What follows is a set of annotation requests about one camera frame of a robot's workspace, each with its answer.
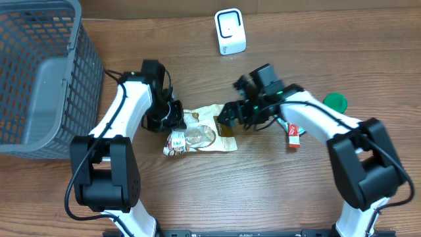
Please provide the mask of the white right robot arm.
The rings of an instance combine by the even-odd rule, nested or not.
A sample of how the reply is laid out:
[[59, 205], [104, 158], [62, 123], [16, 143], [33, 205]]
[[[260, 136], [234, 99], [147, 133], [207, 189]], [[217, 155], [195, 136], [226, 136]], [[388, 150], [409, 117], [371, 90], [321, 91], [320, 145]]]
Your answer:
[[338, 113], [297, 84], [285, 86], [270, 64], [241, 76], [234, 88], [243, 98], [224, 105], [220, 124], [248, 130], [280, 117], [326, 145], [344, 200], [330, 236], [381, 236], [374, 228], [378, 216], [393, 207], [390, 198], [410, 180], [384, 125]]

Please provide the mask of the green lid jar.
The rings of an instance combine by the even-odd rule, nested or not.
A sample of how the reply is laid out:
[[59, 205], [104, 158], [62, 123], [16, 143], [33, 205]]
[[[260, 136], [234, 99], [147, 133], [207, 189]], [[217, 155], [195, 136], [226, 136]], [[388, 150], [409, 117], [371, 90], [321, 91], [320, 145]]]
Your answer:
[[323, 104], [329, 108], [337, 111], [338, 113], [344, 113], [348, 108], [348, 101], [346, 97], [340, 93], [330, 93], [324, 100]]

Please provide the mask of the white snack bag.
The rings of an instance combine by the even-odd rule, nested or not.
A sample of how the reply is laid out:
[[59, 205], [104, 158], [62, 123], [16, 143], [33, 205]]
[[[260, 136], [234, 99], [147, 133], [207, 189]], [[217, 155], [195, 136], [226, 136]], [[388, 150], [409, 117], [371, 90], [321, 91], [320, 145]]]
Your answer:
[[193, 110], [185, 109], [186, 128], [178, 128], [170, 133], [163, 153], [175, 156], [186, 152], [236, 151], [233, 130], [217, 121], [223, 107], [213, 104]]

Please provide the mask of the red candy bar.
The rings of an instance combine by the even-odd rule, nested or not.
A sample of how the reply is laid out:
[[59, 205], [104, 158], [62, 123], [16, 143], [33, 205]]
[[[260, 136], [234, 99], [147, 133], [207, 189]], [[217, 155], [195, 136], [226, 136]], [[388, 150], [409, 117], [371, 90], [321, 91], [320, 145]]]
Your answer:
[[295, 124], [288, 124], [288, 141], [289, 147], [300, 148], [301, 143], [299, 140], [299, 127]]

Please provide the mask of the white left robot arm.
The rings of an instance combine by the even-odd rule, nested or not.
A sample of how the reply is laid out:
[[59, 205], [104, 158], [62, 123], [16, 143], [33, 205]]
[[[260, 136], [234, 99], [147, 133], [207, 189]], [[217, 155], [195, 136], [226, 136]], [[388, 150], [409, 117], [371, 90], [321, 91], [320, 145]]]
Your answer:
[[139, 127], [155, 133], [186, 128], [182, 103], [174, 99], [172, 86], [164, 86], [170, 74], [158, 60], [144, 60], [138, 72], [105, 74], [118, 83], [118, 91], [102, 121], [70, 143], [72, 178], [64, 209], [75, 221], [110, 219], [121, 236], [164, 236], [139, 198], [132, 140]]

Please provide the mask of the teal wet wipes pack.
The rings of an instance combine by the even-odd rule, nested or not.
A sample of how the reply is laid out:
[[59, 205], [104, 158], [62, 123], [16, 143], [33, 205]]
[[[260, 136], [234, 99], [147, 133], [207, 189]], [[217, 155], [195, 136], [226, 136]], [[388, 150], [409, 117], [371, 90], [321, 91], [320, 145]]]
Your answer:
[[[276, 121], [286, 132], [288, 132], [289, 124], [286, 121], [282, 120], [280, 117], [277, 117]], [[302, 136], [305, 133], [306, 133], [306, 130], [302, 127], [299, 127], [299, 135]]]

